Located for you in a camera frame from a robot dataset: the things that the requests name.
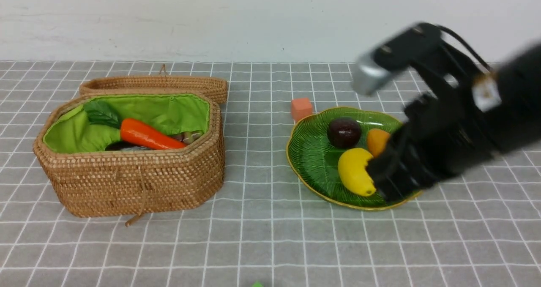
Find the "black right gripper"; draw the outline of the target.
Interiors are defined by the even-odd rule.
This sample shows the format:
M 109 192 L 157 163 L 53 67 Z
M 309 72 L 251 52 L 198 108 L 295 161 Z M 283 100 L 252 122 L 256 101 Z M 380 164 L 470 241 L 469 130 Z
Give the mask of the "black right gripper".
M 394 132 L 367 172 L 387 202 L 461 175 L 503 152 L 497 108 L 482 110 L 475 93 L 481 70 L 452 46 L 439 46 L 413 62 L 431 89 L 405 108 L 407 122 Z

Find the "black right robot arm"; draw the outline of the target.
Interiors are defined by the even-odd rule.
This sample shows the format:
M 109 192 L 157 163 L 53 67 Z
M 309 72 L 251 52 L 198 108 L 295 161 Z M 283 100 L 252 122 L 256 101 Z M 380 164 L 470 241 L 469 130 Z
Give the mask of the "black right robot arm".
M 432 93 L 405 109 L 408 121 L 366 171 L 396 202 L 540 140 L 540 45 L 483 73 L 443 46 L 415 69 Z

